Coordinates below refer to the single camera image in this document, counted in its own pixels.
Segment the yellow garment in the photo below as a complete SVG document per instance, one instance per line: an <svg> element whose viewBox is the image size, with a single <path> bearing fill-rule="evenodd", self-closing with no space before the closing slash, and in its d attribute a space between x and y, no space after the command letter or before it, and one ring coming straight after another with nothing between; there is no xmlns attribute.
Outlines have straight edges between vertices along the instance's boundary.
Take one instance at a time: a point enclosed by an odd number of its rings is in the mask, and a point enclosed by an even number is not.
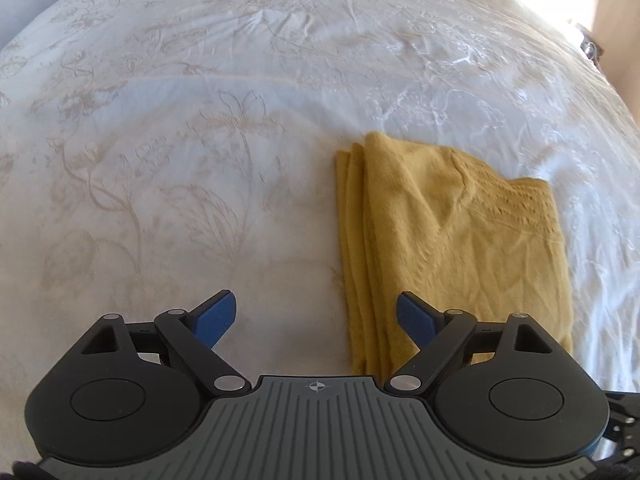
<svg viewBox="0 0 640 480"><path fill-rule="evenodd" d="M417 351L396 321L404 290L482 321L528 312L571 351L571 285L546 182L504 180L459 150L377 132L336 166L354 374L384 381Z"/></svg>

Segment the white fabric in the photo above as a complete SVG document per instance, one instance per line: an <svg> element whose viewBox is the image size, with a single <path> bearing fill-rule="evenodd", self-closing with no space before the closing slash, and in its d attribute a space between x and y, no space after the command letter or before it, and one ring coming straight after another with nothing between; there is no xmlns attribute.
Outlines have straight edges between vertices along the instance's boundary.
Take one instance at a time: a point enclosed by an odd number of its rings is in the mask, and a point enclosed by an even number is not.
<svg viewBox="0 0 640 480"><path fill-rule="evenodd" d="M249 378L348 372L334 153L369 130L548 180L575 355L638 386L638 130L516 0L61 0L0 52L0 468L105 312L230 288Z"/></svg>

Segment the gray ribbed plate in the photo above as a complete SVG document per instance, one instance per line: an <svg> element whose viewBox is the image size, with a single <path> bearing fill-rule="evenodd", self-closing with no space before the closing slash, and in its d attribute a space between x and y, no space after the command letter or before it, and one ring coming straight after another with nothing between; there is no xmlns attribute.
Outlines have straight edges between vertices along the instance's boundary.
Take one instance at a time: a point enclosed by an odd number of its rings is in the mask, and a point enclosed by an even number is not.
<svg viewBox="0 0 640 480"><path fill-rule="evenodd" d="M531 468L480 458L420 400L388 396L368 377L264 377L213 402L187 439L146 462L41 466L60 480L580 480L595 469L587 458Z"/></svg>

